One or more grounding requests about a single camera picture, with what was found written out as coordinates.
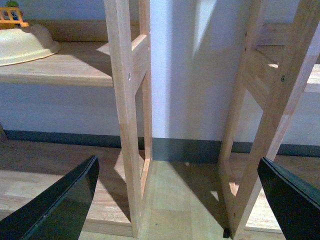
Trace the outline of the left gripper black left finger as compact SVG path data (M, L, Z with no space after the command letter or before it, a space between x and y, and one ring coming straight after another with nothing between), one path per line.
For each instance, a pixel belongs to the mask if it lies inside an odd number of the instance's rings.
M0 222L2 240L77 240L91 207L99 176L92 155Z

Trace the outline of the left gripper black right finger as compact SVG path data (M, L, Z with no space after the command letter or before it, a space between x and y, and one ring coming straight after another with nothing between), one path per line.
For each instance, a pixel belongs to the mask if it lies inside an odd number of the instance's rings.
M263 157L257 173L267 202L287 240L320 238L320 191Z

